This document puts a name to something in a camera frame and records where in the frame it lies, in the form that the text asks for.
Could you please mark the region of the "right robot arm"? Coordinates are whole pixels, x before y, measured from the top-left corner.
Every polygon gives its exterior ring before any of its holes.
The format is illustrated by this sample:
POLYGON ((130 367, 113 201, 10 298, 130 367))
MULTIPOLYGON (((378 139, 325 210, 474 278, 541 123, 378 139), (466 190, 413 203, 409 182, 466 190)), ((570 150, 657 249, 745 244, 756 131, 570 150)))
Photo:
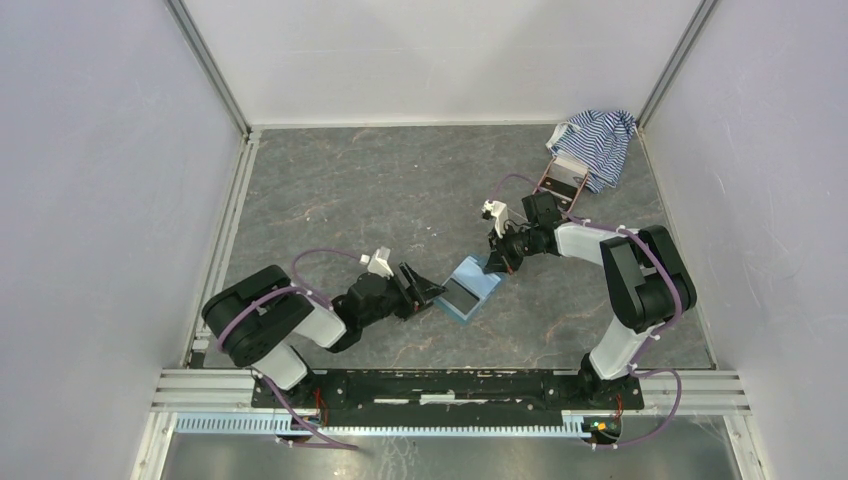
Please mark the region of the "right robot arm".
POLYGON ((602 408, 631 378, 648 343, 659 339, 697 300, 694 283, 661 225, 631 230, 605 226, 560 211, 549 192, 523 198, 526 220, 508 217, 505 203, 488 200, 481 216, 493 223, 485 273, 517 272, 525 258, 550 254, 599 265, 613 318, 600 342, 584 356, 577 376, 580 400, 602 408))

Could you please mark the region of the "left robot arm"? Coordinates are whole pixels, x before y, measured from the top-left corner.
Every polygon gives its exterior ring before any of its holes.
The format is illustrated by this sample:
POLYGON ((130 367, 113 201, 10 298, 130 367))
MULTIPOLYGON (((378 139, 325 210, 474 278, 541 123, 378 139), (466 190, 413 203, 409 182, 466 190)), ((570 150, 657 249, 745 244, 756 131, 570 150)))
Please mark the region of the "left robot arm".
POLYGON ((286 338, 295 334, 338 353, 357 343, 372 324, 388 317, 407 320, 447 292, 406 263, 399 270, 398 275, 363 273, 324 304, 271 265, 207 300, 201 318, 235 366, 272 380, 281 400, 302 407, 314 394, 312 371, 286 338))

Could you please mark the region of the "pink card box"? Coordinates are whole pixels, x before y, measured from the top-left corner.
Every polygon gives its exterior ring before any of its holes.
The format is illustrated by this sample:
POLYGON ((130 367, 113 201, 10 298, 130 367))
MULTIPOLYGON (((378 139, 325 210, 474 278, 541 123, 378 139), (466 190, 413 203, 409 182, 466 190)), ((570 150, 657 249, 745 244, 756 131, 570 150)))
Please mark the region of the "pink card box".
POLYGON ((538 191, 550 192, 560 211, 570 212, 589 179, 588 167, 570 154, 554 156, 538 182, 538 191))

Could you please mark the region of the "grey credit card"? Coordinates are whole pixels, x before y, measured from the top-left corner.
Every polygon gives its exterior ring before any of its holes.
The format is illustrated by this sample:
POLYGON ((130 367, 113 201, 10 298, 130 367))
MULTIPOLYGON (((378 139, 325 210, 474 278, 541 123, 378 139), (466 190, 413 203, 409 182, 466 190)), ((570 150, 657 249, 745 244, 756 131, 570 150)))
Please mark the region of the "grey credit card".
POLYGON ((470 315, 480 302, 477 295, 453 278, 448 279, 444 287, 441 300, 460 315, 470 315))

